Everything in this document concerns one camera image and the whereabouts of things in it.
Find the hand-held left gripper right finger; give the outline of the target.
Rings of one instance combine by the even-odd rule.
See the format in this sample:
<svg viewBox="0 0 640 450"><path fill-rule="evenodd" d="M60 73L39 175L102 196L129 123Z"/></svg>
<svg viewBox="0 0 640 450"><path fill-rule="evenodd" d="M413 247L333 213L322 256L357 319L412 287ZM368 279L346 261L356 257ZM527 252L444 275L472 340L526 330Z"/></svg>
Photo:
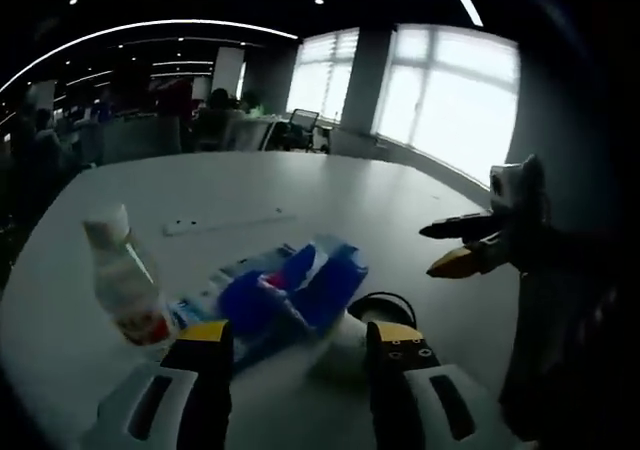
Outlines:
<svg viewBox="0 0 640 450"><path fill-rule="evenodd" d="M367 324L366 374L378 449L515 447L491 394L410 326Z"/></svg>

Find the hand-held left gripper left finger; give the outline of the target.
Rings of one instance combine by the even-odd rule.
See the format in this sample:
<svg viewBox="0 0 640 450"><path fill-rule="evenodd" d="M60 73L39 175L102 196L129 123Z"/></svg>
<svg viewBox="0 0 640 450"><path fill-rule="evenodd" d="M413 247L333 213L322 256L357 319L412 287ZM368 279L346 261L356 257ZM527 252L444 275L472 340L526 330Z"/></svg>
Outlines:
<svg viewBox="0 0 640 450"><path fill-rule="evenodd" d="M232 409L227 320L183 331L161 361L136 367L97 410L99 449L222 449Z"/></svg>

